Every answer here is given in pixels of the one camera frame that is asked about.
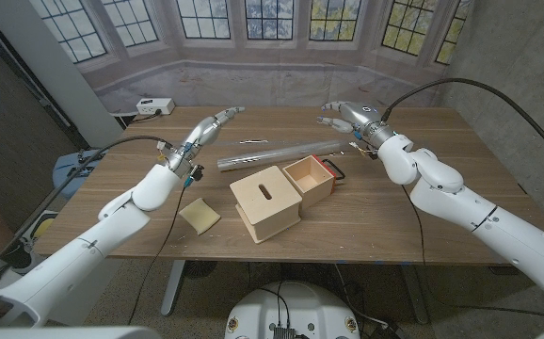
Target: table leg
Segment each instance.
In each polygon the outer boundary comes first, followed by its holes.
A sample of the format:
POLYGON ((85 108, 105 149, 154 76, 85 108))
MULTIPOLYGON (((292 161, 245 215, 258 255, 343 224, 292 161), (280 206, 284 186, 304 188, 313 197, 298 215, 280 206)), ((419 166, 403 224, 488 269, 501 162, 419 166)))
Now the table leg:
POLYGON ((419 324, 427 324, 429 322, 429 314, 424 305, 423 291, 421 290, 419 277, 416 274, 416 267, 413 265, 401 265, 401 268, 416 321, 419 324))
POLYGON ((182 284, 184 264, 186 264, 186 260, 174 260, 171 266, 166 294, 163 296, 163 303, 161 305, 161 314, 163 316, 169 316, 174 311, 176 299, 178 298, 182 284))

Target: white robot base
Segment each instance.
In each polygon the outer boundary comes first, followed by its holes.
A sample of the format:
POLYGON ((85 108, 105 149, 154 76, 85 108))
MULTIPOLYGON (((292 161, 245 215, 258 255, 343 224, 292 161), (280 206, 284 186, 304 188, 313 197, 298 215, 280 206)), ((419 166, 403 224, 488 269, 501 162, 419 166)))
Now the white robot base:
POLYGON ((360 338, 354 314, 328 290, 308 282, 282 282, 280 296, 286 301, 285 308, 276 295, 279 282, 262 288, 234 306, 226 323, 225 339, 360 338))

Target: box lid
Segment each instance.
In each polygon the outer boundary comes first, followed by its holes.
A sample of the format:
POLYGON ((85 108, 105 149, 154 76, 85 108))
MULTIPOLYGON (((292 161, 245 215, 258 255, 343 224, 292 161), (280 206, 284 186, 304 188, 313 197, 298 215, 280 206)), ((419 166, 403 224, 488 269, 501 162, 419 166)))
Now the box lid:
POLYGON ((232 183, 231 190, 251 224, 301 202, 299 193, 276 166, 232 183), (269 193, 270 199, 263 190, 269 193))

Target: wooden table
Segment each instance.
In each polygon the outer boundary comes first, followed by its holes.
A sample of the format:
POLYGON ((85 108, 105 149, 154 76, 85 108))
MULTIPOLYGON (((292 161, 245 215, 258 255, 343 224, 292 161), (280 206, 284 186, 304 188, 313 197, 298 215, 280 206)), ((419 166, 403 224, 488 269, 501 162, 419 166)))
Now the wooden table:
MULTIPOLYGON (((178 144, 201 119, 224 108, 176 107, 170 116, 130 126, 123 136, 157 136, 178 144)), ((229 184, 265 167, 219 172, 217 159, 353 138, 317 124, 315 118, 320 114, 318 107, 247 107, 224 126, 217 142, 204 147, 197 157, 196 163, 205 167, 204 177, 186 190, 181 204, 182 208, 204 198, 222 218, 200 236, 178 218, 160 255, 185 260, 421 263, 419 224, 402 187, 389 180, 380 161, 362 157, 355 150, 327 156, 345 172, 344 185, 306 210, 296 226, 260 245, 253 242, 234 208, 236 199, 229 184), (248 139, 268 142, 240 143, 248 139)), ((414 149, 428 148, 459 170, 469 188, 544 230, 543 213, 453 109, 397 108, 390 123, 415 143, 414 149)), ((154 141, 133 141, 111 150, 41 237, 35 251, 51 254, 94 225, 101 208, 142 179, 157 155, 154 141)), ((146 228, 113 256, 155 256, 164 245, 178 198, 178 192, 170 195, 161 209, 150 213, 152 221, 146 228)), ((427 263, 501 263, 500 257, 461 227, 423 212, 420 215, 427 263)))

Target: wooden box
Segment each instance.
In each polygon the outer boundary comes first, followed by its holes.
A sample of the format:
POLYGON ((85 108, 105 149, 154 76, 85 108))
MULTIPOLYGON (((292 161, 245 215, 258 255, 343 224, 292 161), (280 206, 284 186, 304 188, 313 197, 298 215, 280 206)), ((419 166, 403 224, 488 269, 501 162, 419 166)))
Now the wooden box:
POLYGON ((282 171, 303 199, 301 209, 329 196, 335 186, 335 174, 315 155, 305 157, 282 171))
POLYGON ((273 166, 231 184, 236 210, 259 244, 301 221, 301 196, 273 166))

